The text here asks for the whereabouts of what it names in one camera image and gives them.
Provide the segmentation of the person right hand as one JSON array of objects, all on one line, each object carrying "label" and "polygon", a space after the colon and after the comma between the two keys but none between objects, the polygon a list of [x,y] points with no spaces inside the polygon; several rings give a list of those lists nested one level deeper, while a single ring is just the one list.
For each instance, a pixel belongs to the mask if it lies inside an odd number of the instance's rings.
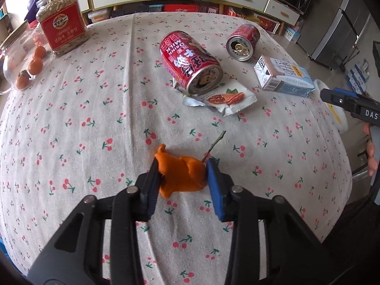
[{"label": "person right hand", "polygon": [[378,160],[374,156],[375,145],[372,142],[372,135],[371,135],[371,132],[370,132],[370,124],[369,123],[365,123],[363,125],[363,132],[366,135],[370,136],[370,139],[366,143],[366,151],[367,151],[367,154],[368,154],[368,175],[369,176],[373,176],[377,172],[377,168],[378,168],[379,162],[378,162]]}]

